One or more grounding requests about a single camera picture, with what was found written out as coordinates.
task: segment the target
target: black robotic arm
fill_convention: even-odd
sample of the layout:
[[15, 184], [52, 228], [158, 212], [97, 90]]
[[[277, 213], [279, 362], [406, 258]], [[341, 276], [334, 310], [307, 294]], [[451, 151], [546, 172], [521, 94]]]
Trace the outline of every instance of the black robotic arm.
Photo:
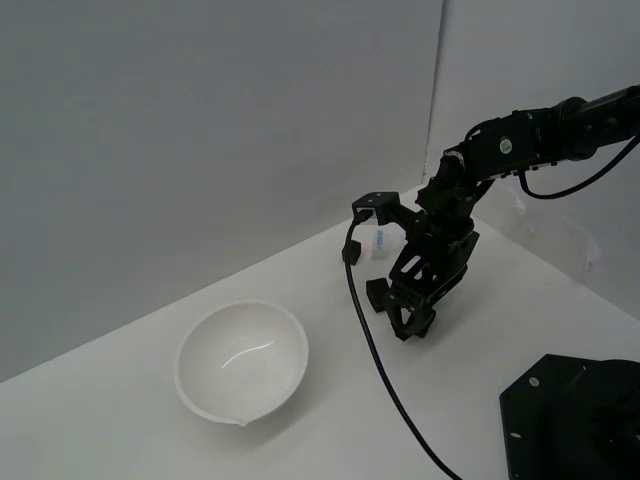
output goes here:
[[[529, 190], [527, 171], [585, 160], [599, 147], [632, 137], [591, 179], [558, 194]], [[368, 212], [379, 225], [396, 223], [406, 232], [407, 244], [389, 274], [391, 286], [386, 279], [372, 281], [384, 281], [387, 288], [377, 289], [370, 300], [384, 307], [398, 338], [424, 337], [435, 318], [433, 306], [467, 271], [479, 237], [471, 212], [495, 179], [517, 175], [525, 193], [560, 198], [593, 183], [639, 142], [640, 86], [591, 102], [572, 97], [552, 108], [514, 111], [475, 126], [444, 152], [437, 174], [418, 191], [419, 212], [404, 207], [395, 192], [369, 193], [353, 203], [354, 215]], [[402, 310], [409, 314], [406, 321]]]

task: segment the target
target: white bowl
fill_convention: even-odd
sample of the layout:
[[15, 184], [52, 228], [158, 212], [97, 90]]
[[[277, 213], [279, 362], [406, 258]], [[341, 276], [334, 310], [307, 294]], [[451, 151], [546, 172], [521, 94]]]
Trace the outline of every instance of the white bowl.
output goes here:
[[201, 417], [246, 425], [291, 396], [308, 357], [296, 317], [279, 305], [245, 300], [191, 328], [176, 356], [174, 381], [182, 401]]

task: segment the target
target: gray wall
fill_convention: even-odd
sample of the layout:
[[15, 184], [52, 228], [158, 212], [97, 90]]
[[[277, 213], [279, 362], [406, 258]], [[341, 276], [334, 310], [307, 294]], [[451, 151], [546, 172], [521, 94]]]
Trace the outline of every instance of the gray wall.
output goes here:
[[[446, 1], [428, 170], [482, 120], [639, 84], [639, 17], [637, 0]], [[531, 188], [550, 193], [575, 185], [621, 148], [530, 174]], [[636, 149], [562, 200], [526, 197], [513, 178], [496, 182], [476, 214], [640, 318], [639, 182]]]
[[2, 2], [0, 380], [418, 184], [440, 11]]

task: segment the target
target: wire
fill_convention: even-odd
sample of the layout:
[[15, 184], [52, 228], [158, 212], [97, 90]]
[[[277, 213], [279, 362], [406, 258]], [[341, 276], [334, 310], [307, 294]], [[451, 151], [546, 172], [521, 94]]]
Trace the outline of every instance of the wire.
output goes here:
[[531, 190], [529, 190], [529, 185], [527, 184], [526, 172], [518, 173], [518, 177], [520, 177], [520, 186], [522, 187], [522, 191], [524, 193], [526, 193], [530, 197], [537, 198], [538, 200], [556, 200], [558, 198], [566, 197], [567, 195], [571, 195], [572, 193], [576, 193], [577, 191], [582, 190], [585, 187], [588, 187], [596, 180], [599, 180], [602, 177], [604, 177], [607, 173], [613, 170], [613, 167], [615, 167], [618, 163], [620, 163], [622, 159], [624, 159], [624, 157], [626, 157], [629, 154], [629, 152], [631, 152], [631, 150], [633, 150], [636, 147], [636, 145], [638, 145], [638, 143], [640, 143], [640, 134], [633, 137], [631, 141], [627, 143], [622, 150], [620, 150], [620, 153], [618, 153], [618, 155], [616, 155], [613, 158], [613, 160], [611, 160], [604, 167], [602, 167], [601, 170], [596, 172], [591, 177], [587, 178], [584, 182], [580, 182], [579, 184], [571, 188], [567, 188], [566, 190], [562, 190], [557, 193], [549, 193], [549, 194], [534, 193]]
[[353, 274], [351, 272], [351, 258], [350, 258], [351, 252], [350, 252], [349, 246], [351, 245], [351, 238], [353, 237], [353, 231], [355, 230], [355, 228], [360, 223], [367, 220], [367, 218], [371, 217], [371, 214], [372, 214], [371, 211], [364, 210], [359, 212], [356, 215], [356, 217], [354, 217], [353, 223], [351, 223], [351, 225], [349, 226], [349, 230], [347, 231], [347, 239], [345, 241], [346, 248], [345, 248], [344, 264], [345, 264], [345, 270], [347, 273], [347, 283], [349, 284], [349, 292], [351, 293], [351, 299], [353, 300], [353, 306], [356, 309], [356, 314], [358, 315], [358, 319], [360, 320], [360, 325], [362, 326], [362, 331], [364, 332], [364, 337], [367, 340], [367, 345], [369, 346], [369, 350], [371, 351], [371, 356], [373, 357], [373, 361], [376, 364], [376, 368], [378, 369], [380, 378], [382, 378], [382, 383], [384, 383], [384, 386], [386, 387], [387, 392], [389, 392], [389, 396], [391, 397], [391, 400], [393, 400], [393, 403], [398, 409], [400, 416], [405, 421], [405, 423], [407, 424], [407, 427], [409, 427], [409, 430], [411, 430], [411, 433], [413, 433], [413, 436], [416, 437], [416, 440], [418, 441], [420, 446], [423, 448], [423, 450], [426, 452], [426, 454], [429, 456], [429, 458], [433, 461], [433, 463], [435, 463], [438, 466], [438, 468], [442, 470], [442, 472], [445, 473], [451, 480], [462, 480], [449, 467], [447, 467], [442, 462], [442, 460], [440, 460], [440, 458], [438, 458], [438, 456], [431, 449], [431, 447], [426, 442], [426, 440], [422, 437], [422, 434], [420, 433], [418, 428], [415, 426], [415, 424], [413, 423], [413, 420], [411, 420], [411, 417], [409, 416], [404, 406], [402, 405], [402, 402], [398, 398], [396, 391], [393, 389], [393, 386], [391, 385], [391, 381], [387, 376], [387, 372], [385, 371], [384, 366], [382, 365], [382, 361], [380, 360], [380, 355], [378, 355], [378, 349], [376, 348], [376, 345], [373, 341], [373, 337], [371, 336], [371, 331], [369, 330], [369, 325], [367, 325], [367, 320], [364, 317], [364, 313], [362, 312], [362, 306], [360, 305], [360, 300], [358, 300], [358, 292], [356, 291], [356, 287], [353, 282]]

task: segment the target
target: white table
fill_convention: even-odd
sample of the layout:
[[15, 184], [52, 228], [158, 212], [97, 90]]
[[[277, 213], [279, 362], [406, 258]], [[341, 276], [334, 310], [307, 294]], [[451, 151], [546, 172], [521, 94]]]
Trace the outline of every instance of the white table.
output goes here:
[[[369, 356], [340, 260], [346, 227], [0, 384], [0, 478], [445, 478]], [[366, 299], [365, 280], [393, 262], [367, 261], [373, 228], [356, 231], [365, 313], [407, 409], [465, 479], [507, 478], [498, 395], [543, 354], [640, 360], [640, 322], [481, 222], [466, 278], [437, 306], [427, 337], [402, 343]], [[241, 297], [288, 307], [310, 345], [294, 397], [244, 428], [188, 411], [171, 376], [192, 322]]]

